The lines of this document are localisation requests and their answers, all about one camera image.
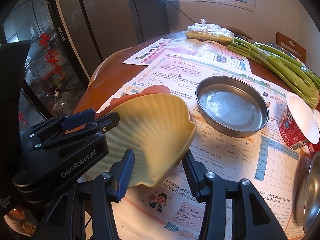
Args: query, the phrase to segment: green vegetable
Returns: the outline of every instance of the green vegetable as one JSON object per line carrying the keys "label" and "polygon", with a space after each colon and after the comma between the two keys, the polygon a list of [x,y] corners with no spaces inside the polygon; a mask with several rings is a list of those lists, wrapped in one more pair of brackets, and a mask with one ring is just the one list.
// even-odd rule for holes
{"label": "green vegetable", "polygon": [[234,41],[227,48],[275,73],[312,108],[318,105],[320,78],[303,64],[271,46],[251,44],[238,37],[234,37]]}

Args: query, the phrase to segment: silver metal bowl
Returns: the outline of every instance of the silver metal bowl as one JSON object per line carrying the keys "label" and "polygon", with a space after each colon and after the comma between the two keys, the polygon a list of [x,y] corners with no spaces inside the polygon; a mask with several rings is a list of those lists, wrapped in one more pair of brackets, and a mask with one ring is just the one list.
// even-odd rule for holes
{"label": "silver metal bowl", "polygon": [[253,135],[269,120],[262,96],[235,78],[214,76],[202,80],[196,88],[196,99],[208,124],[228,136]]}
{"label": "silver metal bowl", "polygon": [[300,182],[295,210],[297,222],[306,233],[320,212],[320,151],[313,156],[310,169]]}

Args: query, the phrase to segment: wooden chair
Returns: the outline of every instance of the wooden chair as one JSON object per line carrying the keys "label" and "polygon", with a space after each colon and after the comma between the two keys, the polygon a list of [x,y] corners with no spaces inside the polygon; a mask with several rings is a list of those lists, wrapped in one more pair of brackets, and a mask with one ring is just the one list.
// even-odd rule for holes
{"label": "wooden chair", "polygon": [[111,60],[114,59],[114,57],[116,57],[120,52],[122,51],[125,51],[125,50],[128,50],[128,49],[131,49],[132,47],[130,48],[126,48],[126,49],[121,49],[117,52],[115,52],[114,54],[111,54],[109,57],[107,57],[104,61],[102,61],[100,63],[100,65],[96,68],[96,70],[94,71],[94,73],[92,74],[91,78],[90,78],[90,81],[89,81],[89,84],[88,84],[88,87],[90,87],[90,85],[92,84],[92,82],[97,78],[97,76],[99,75],[99,73],[101,72],[101,70],[109,64],[109,62]]}
{"label": "wooden chair", "polygon": [[298,43],[294,40],[290,39],[287,36],[284,36],[282,33],[277,33],[277,45],[283,47],[283,44],[288,46],[293,51],[288,50],[291,54],[301,60],[303,63],[306,61],[307,51],[305,48],[301,47]]}
{"label": "wooden chair", "polygon": [[241,30],[239,30],[237,28],[234,28],[234,27],[231,27],[231,26],[221,26],[221,28],[224,28],[224,29],[227,29],[229,31],[232,31],[234,35],[239,35],[239,36],[245,37],[246,41],[249,41],[249,39],[253,41],[253,38],[250,35],[244,33],[243,31],[241,31]]}

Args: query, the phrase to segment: white wall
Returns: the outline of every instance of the white wall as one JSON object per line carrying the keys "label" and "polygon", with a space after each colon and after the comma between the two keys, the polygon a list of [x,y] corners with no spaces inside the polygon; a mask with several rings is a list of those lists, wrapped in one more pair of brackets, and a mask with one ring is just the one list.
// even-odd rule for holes
{"label": "white wall", "polygon": [[[320,75],[320,33],[299,0],[247,0],[252,11],[203,1],[170,1],[190,18],[200,22],[229,25],[242,30],[254,41],[276,42],[276,32],[292,38],[307,50],[306,65]],[[185,15],[166,3],[171,32],[193,25]]]}
{"label": "white wall", "polygon": [[297,43],[307,51],[306,66],[320,76],[320,32],[302,4]]}

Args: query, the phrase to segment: cartoon boy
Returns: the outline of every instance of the cartoon boy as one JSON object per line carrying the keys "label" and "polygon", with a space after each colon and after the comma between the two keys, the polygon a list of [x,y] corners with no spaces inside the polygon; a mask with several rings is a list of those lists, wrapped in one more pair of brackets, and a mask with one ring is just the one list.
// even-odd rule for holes
{"label": "cartoon boy", "polygon": [[151,194],[149,196],[149,206],[161,213],[162,212],[161,204],[165,204],[165,201],[167,200],[167,198],[168,198],[167,195],[164,193],[160,193],[157,198],[155,195]]}

